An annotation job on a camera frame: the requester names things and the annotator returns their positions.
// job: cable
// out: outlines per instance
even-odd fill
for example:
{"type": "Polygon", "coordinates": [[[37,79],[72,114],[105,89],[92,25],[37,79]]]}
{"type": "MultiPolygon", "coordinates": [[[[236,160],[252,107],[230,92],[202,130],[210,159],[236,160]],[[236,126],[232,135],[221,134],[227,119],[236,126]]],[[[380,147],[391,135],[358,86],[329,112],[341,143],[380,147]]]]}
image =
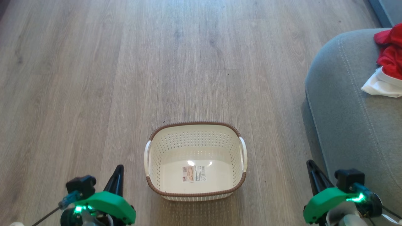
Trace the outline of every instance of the cable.
{"type": "Polygon", "coordinates": [[[390,214],[394,215],[395,217],[397,217],[398,219],[402,220],[402,217],[401,217],[401,216],[397,215],[396,213],[394,213],[393,211],[391,211],[391,210],[388,209],[387,207],[382,206],[382,208],[383,208],[384,210],[386,210],[388,213],[390,213],[390,214]]]}
{"type": "Polygon", "coordinates": [[[367,218],[369,219],[369,221],[371,222],[371,224],[372,224],[373,226],[375,226],[374,221],[373,221],[370,217],[367,217],[367,218]]]}
{"type": "Polygon", "coordinates": [[[109,226],[113,226],[113,218],[109,214],[107,214],[106,216],[109,221],[109,226]]]}
{"type": "Polygon", "coordinates": [[[57,208],[55,208],[54,210],[52,210],[50,213],[46,214],[46,216],[42,217],[40,220],[38,220],[36,223],[34,223],[32,226],[37,226],[38,224],[40,224],[43,220],[45,220],[46,218],[48,218],[50,215],[54,214],[56,211],[58,211],[61,208],[61,206],[58,206],[57,208]]]}

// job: brown basket rim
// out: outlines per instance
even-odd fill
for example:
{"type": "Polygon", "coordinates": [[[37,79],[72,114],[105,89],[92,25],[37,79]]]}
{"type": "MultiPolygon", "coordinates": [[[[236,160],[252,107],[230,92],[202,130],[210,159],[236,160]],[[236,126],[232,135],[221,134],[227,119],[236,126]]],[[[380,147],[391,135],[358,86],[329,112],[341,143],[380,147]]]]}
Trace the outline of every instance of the brown basket rim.
{"type": "Polygon", "coordinates": [[[166,128],[174,127],[174,126],[181,126],[181,125],[223,125],[223,126],[226,126],[226,127],[229,127],[230,129],[232,129],[238,137],[241,136],[240,132],[234,126],[232,126],[231,124],[228,124],[228,123],[216,122],[216,121],[194,121],[194,122],[182,122],[182,123],[172,123],[172,124],[163,125],[152,132],[149,140],[152,140],[155,137],[155,135],[162,129],[166,129],[166,128]]]}
{"type": "MultiPolygon", "coordinates": [[[[226,127],[229,127],[230,129],[232,129],[236,135],[238,137],[241,137],[240,132],[231,124],[228,123],[223,123],[223,122],[216,122],[216,121],[195,121],[195,122],[182,122],[182,123],[172,123],[172,124],[168,124],[168,125],[163,125],[159,128],[157,128],[150,136],[149,140],[152,141],[152,139],[155,137],[155,135],[161,131],[162,129],[165,128],[169,128],[169,127],[174,127],[174,126],[181,126],[181,125],[223,125],[226,127]]],[[[234,192],[235,190],[239,189],[239,187],[242,186],[244,180],[246,179],[246,172],[243,172],[242,174],[242,178],[240,179],[239,183],[234,186],[231,189],[227,189],[227,190],[223,190],[223,191],[214,191],[214,192],[207,192],[207,193],[190,193],[190,194],[184,194],[184,193],[168,193],[168,192],[163,192],[159,189],[157,189],[152,181],[151,178],[149,176],[146,177],[147,178],[147,182],[149,187],[156,192],[159,195],[162,196],[170,196],[170,197],[206,197],[206,196],[214,196],[214,195],[223,195],[223,194],[227,194],[227,193],[231,193],[234,192]]]]}
{"type": "Polygon", "coordinates": [[[156,192],[159,195],[162,196],[170,196],[170,197],[205,197],[205,196],[214,196],[214,195],[223,195],[223,194],[227,194],[227,193],[231,193],[234,192],[235,190],[239,189],[244,180],[246,179],[246,172],[243,172],[242,178],[240,179],[239,183],[234,186],[231,189],[227,189],[227,190],[223,190],[223,191],[214,191],[214,192],[207,192],[207,193],[189,193],[189,194],[184,194],[184,193],[168,193],[168,192],[163,192],[159,189],[157,189],[151,182],[151,178],[149,176],[147,176],[147,182],[149,187],[156,192]]]}

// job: green led light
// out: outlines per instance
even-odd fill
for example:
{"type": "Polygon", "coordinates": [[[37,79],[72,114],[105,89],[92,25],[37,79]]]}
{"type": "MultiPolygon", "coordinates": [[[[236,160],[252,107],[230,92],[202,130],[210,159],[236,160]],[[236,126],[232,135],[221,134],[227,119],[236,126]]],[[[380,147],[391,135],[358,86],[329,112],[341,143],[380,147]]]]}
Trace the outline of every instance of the green led light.
{"type": "Polygon", "coordinates": [[[360,193],[359,197],[357,198],[351,198],[351,199],[346,199],[346,201],[353,201],[353,202],[361,202],[364,200],[364,195],[360,193]]]}
{"type": "Polygon", "coordinates": [[[82,211],[82,207],[81,206],[76,206],[75,212],[81,212],[82,211]]]}
{"type": "Polygon", "coordinates": [[[81,213],[81,211],[86,210],[87,207],[88,207],[89,210],[92,210],[92,206],[90,206],[90,205],[89,206],[84,206],[84,205],[80,206],[80,205],[78,205],[78,206],[76,206],[74,212],[75,213],[81,213]]]}

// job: red cloth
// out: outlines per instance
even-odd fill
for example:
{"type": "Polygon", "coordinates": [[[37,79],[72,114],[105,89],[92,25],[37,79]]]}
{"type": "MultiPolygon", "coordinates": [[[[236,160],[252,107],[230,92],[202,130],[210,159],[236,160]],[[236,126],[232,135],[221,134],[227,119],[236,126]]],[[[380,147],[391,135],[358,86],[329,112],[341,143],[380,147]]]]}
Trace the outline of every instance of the red cloth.
{"type": "Polygon", "coordinates": [[[391,30],[375,34],[374,41],[382,46],[377,59],[382,71],[388,76],[402,80],[402,23],[395,25],[391,30]]]}

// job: basket handle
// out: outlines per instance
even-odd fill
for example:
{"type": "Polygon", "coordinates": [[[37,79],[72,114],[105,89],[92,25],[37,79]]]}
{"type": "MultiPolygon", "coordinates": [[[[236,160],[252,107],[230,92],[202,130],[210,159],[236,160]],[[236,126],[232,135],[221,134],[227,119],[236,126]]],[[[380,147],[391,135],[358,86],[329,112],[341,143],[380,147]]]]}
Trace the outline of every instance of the basket handle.
{"type": "Polygon", "coordinates": [[[149,170],[148,170],[148,152],[149,148],[151,146],[151,141],[148,141],[147,145],[145,146],[145,152],[144,152],[144,169],[145,169],[145,174],[147,177],[150,176],[149,170]]]}
{"type": "Polygon", "coordinates": [[[242,137],[239,137],[240,142],[242,143],[242,154],[243,154],[243,172],[247,171],[247,148],[246,143],[244,142],[242,137]]]}

